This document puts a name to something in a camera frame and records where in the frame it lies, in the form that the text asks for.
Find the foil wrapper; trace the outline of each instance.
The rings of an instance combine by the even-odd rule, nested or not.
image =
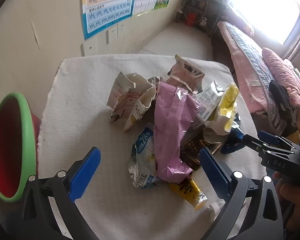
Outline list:
[[[134,187],[156,186],[160,180],[156,176],[157,163],[154,157],[153,125],[148,124],[132,146],[128,171]]]

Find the white snack wrapper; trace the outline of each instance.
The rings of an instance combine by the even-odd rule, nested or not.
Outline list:
[[[123,132],[126,132],[137,120],[142,118],[143,114],[151,106],[151,102],[154,100],[155,95],[156,89],[155,87],[151,87],[137,99],[123,128]]]
[[[157,163],[154,157],[153,125],[148,123],[132,146],[128,171],[134,187],[156,186],[160,180],[156,176]]]
[[[153,91],[154,85],[137,73],[123,74],[120,72],[112,86],[107,106],[113,109],[109,122],[115,122],[118,119],[128,118],[131,111],[135,109],[136,101],[147,91]],[[148,97],[145,96],[143,106],[150,107]]]
[[[223,93],[224,90],[222,87],[220,87],[217,82],[212,81],[208,87],[195,96],[194,99],[200,108],[198,109],[197,118],[191,125],[192,129],[197,129],[208,120],[220,103]]]
[[[189,90],[191,93],[202,92],[201,82],[204,73],[194,63],[175,55],[176,63],[168,72],[167,84]]]

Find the electrical outlet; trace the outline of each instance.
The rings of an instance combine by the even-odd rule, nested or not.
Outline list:
[[[124,28],[124,23],[119,23],[118,24],[118,37],[120,37],[123,33],[123,28]]]
[[[83,51],[84,51],[85,56],[96,55],[96,53],[97,53],[97,38],[95,36],[86,40],[82,45],[83,45]]]
[[[118,38],[118,25],[112,26],[107,30],[107,44]]]

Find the blue poster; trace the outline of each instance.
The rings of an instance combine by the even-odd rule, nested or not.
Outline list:
[[[132,16],[134,0],[82,0],[84,39]]]

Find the bright sunlight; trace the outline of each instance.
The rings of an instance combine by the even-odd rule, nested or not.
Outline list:
[[[248,22],[282,45],[300,14],[294,0],[232,0],[232,3]]]

